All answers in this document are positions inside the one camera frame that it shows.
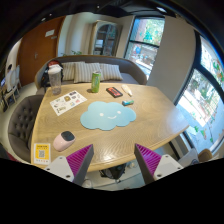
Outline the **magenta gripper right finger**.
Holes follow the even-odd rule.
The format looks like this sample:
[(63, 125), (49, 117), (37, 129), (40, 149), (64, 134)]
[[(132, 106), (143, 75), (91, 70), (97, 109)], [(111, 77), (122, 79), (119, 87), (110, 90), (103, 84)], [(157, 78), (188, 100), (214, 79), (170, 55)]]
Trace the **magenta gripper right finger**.
[(159, 155), (139, 144), (135, 145), (134, 154), (145, 184), (150, 184), (182, 169), (182, 166), (170, 155)]

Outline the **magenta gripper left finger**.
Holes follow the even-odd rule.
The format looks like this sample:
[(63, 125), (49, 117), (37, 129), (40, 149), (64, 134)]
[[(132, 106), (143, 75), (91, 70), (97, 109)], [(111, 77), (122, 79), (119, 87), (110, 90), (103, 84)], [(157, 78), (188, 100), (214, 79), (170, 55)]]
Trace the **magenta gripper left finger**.
[(81, 186), (93, 155), (93, 145), (88, 145), (67, 157), (57, 157), (45, 168), (45, 171)]

